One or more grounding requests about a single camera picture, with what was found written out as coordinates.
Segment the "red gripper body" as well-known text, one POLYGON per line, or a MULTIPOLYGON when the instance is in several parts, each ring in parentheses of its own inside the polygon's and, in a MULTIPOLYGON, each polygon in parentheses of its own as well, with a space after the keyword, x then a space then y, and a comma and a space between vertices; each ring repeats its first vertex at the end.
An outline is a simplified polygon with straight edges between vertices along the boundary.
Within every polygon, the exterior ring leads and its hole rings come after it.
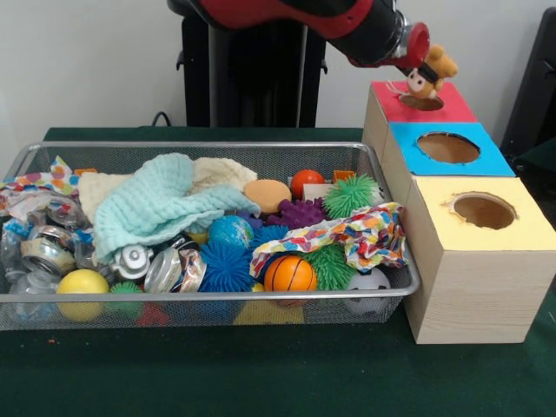
POLYGON ((425 61, 430 48, 430 34, 423 22, 410 23, 404 27, 401 39, 400 71, 407 76, 425 61))

